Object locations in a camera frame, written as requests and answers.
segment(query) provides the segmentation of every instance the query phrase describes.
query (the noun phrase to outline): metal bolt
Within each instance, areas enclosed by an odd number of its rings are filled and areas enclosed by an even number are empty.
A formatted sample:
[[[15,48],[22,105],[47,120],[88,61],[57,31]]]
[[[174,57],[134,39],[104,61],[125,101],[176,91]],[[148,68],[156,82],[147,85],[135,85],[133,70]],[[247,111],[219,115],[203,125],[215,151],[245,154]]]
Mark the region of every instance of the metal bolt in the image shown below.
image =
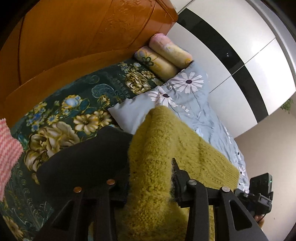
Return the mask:
[[[225,187],[225,186],[223,186],[223,187],[222,187],[222,191],[223,191],[223,192],[230,192],[230,188],[229,188],[229,187]]]
[[[76,193],[80,193],[82,191],[82,188],[81,187],[74,187],[73,191]]]
[[[195,179],[190,179],[190,180],[188,181],[188,184],[191,185],[191,186],[194,186],[194,185],[197,184],[197,181],[196,181]]]
[[[107,180],[107,184],[108,185],[113,185],[113,184],[115,184],[115,180],[114,179],[109,179],[109,180]]]

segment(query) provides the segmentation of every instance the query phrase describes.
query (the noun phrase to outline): dark green bedsheet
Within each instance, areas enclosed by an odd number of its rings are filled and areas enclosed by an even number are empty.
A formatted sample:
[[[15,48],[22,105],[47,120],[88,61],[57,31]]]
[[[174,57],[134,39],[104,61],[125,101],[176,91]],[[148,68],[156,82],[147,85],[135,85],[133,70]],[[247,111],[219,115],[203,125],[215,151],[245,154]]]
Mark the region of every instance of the dark green bedsheet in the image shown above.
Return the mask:
[[[118,127],[107,108],[156,83],[162,84],[145,66],[128,59],[59,89],[12,128],[24,153],[12,169],[0,212],[18,240],[32,240],[53,212],[36,177],[40,165],[63,148],[93,138],[103,126]]]

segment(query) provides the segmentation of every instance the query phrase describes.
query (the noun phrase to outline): pink striped cloth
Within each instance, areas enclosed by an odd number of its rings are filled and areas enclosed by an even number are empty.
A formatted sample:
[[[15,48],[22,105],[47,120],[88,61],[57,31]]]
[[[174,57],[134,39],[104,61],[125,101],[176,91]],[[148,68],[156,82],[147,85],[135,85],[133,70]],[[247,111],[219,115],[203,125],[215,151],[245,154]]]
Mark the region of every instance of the pink striped cloth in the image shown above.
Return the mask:
[[[0,120],[0,201],[11,176],[11,169],[23,152],[22,144],[11,136],[6,119]]]

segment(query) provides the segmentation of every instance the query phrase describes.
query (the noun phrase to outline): copper screw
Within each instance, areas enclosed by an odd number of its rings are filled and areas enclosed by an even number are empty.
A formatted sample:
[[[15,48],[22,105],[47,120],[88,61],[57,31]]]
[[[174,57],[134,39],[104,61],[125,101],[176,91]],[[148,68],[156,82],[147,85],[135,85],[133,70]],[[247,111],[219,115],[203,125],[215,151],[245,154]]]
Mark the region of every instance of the copper screw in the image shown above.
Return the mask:
[[[74,187],[73,191],[76,193],[80,193],[82,191],[82,188],[81,187]]]
[[[113,185],[113,184],[115,184],[115,180],[114,179],[109,179],[109,180],[107,180],[107,184],[108,185]]]

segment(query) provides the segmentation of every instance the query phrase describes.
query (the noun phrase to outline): black garment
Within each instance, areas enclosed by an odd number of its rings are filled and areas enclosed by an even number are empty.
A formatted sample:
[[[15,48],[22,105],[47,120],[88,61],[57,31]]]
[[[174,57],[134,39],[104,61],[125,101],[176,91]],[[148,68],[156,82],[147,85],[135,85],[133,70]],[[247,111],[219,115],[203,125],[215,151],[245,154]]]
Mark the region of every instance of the black garment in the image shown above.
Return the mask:
[[[65,204],[76,186],[91,188],[105,183],[123,169],[132,135],[106,126],[95,138],[53,155],[37,170],[48,202],[56,209]]]

